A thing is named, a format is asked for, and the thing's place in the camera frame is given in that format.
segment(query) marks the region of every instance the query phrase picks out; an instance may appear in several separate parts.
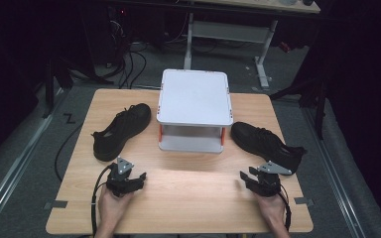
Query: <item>floor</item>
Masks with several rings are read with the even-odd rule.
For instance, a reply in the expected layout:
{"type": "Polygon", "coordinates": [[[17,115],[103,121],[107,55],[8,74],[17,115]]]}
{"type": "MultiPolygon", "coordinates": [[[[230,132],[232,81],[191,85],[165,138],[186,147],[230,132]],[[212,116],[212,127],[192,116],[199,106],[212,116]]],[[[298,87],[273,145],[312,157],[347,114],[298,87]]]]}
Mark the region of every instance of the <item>floor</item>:
{"type": "MultiPolygon", "coordinates": [[[[272,94],[288,87],[309,48],[284,53],[271,48],[265,59],[270,87],[261,88],[253,57],[261,46],[200,41],[194,46],[192,69],[218,70],[227,74],[231,92],[272,94]]],[[[156,89],[165,68],[183,68],[184,44],[168,44],[162,51],[146,44],[132,46],[126,69],[132,69],[127,85],[156,89]]],[[[104,74],[112,70],[96,68],[104,74]]],[[[70,154],[94,91],[118,88],[125,75],[109,78],[113,85],[76,79],[71,90],[58,91],[57,107],[50,117],[44,91],[38,92],[38,107],[12,133],[0,148],[0,237],[78,237],[46,232],[49,204],[55,199],[70,154]]],[[[381,213],[361,173],[346,148],[332,109],[327,103],[323,121],[323,140],[313,127],[314,108],[300,108],[298,95],[273,101],[288,145],[304,146],[309,152],[298,170],[315,228],[294,237],[381,237],[381,213]]],[[[270,234],[251,234],[270,237],[270,234]]]]}

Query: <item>shoe sole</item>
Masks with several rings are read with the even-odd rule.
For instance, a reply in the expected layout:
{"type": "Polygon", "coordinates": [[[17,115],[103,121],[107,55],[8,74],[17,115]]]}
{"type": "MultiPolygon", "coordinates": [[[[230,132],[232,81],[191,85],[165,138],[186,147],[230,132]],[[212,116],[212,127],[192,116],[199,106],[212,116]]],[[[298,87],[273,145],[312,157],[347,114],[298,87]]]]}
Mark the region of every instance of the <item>shoe sole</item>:
{"type": "Polygon", "coordinates": [[[106,154],[101,154],[101,153],[95,153],[94,152],[94,157],[97,158],[100,161],[103,161],[103,162],[109,162],[109,161],[112,161],[112,160],[116,159],[116,157],[119,156],[119,154],[122,152],[123,147],[125,147],[126,142],[129,139],[131,139],[132,137],[134,137],[134,136],[140,134],[141,132],[143,132],[148,127],[148,125],[150,124],[150,121],[151,121],[151,114],[149,115],[149,117],[145,121],[145,126],[141,130],[137,131],[137,133],[132,134],[131,136],[125,138],[125,140],[122,140],[119,143],[119,146],[116,147],[116,150],[114,150],[114,151],[112,151],[110,153],[106,153],[106,154]]]}

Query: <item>person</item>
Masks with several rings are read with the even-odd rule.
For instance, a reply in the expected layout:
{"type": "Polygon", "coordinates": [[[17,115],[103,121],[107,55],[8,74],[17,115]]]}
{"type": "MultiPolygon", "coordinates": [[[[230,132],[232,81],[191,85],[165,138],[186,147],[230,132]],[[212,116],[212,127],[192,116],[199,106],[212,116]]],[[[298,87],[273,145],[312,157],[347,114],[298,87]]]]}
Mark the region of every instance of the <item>person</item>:
{"type": "MultiPolygon", "coordinates": [[[[268,224],[271,232],[277,238],[290,237],[284,225],[285,204],[277,194],[271,197],[260,196],[253,193],[258,201],[261,215],[268,224]]],[[[100,223],[95,233],[95,238],[111,238],[117,224],[123,217],[132,199],[133,192],[127,193],[122,197],[117,197],[107,189],[106,185],[101,187],[101,195],[98,199],[98,209],[100,212],[100,223]]]]}
{"type": "Polygon", "coordinates": [[[97,226],[95,238],[111,238],[117,224],[123,217],[133,192],[126,193],[122,197],[115,196],[104,184],[101,187],[101,195],[98,199],[98,211],[100,223],[97,226]]]}
{"type": "Polygon", "coordinates": [[[284,211],[286,205],[279,194],[274,196],[260,196],[253,192],[258,201],[261,215],[268,224],[271,232],[277,238],[288,238],[290,233],[284,224],[284,211]]]}

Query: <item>table surface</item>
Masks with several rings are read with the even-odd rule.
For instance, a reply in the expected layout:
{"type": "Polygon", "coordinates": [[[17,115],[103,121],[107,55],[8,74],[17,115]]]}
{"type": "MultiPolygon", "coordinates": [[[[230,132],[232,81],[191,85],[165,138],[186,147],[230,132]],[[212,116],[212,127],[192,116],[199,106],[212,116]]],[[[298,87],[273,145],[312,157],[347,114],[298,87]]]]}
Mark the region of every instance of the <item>table surface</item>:
{"type": "MultiPolygon", "coordinates": [[[[269,230],[252,192],[245,188],[239,176],[239,171],[248,174],[248,167],[258,167],[265,161],[237,147],[230,138],[229,128],[221,154],[160,150],[156,119],[159,93],[158,90],[119,89],[95,92],[57,196],[57,200],[67,201],[67,205],[52,209],[47,224],[49,233],[92,233],[93,188],[110,163],[94,158],[91,134],[104,130],[116,113],[141,102],[152,109],[150,125],[131,138],[120,155],[135,165],[130,179],[143,172],[147,173],[147,179],[144,188],[135,192],[116,233],[259,233],[269,230]]],[[[267,95],[231,93],[230,96],[235,122],[265,127],[283,139],[267,95]]],[[[282,176],[281,183],[289,195],[293,212],[290,231],[311,231],[313,223],[307,206],[295,204],[295,197],[303,197],[297,176],[282,176]]]]}
{"type": "Polygon", "coordinates": [[[239,7],[262,8],[270,10],[299,12],[299,13],[319,13],[320,8],[316,2],[311,6],[303,4],[302,0],[297,0],[294,5],[284,5],[280,0],[194,0],[194,2],[234,5],[239,7]]]}

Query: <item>black sneaker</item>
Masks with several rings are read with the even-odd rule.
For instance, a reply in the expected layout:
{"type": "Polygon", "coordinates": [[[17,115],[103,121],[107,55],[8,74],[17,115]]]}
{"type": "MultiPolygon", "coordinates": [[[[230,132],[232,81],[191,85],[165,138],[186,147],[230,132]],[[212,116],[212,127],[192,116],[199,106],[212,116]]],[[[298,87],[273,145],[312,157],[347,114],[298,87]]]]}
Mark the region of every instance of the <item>black sneaker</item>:
{"type": "Polygon", "coordinates": [[[294,174],[307,152],[303,147],[289,147],[280,138],[265,128],[254,127],[244,122],[231,126],[231,138],[246,152],[260,156],[294,174]]]}
{"type": "Polygon", "coordinates": [[[103,162],[114,160],[122,151],[126,141],[138,135],[151,120],[151,109],[145,103],[132,105],[118,113],[102,132],[94,132],[94,157],[103,162]]]}

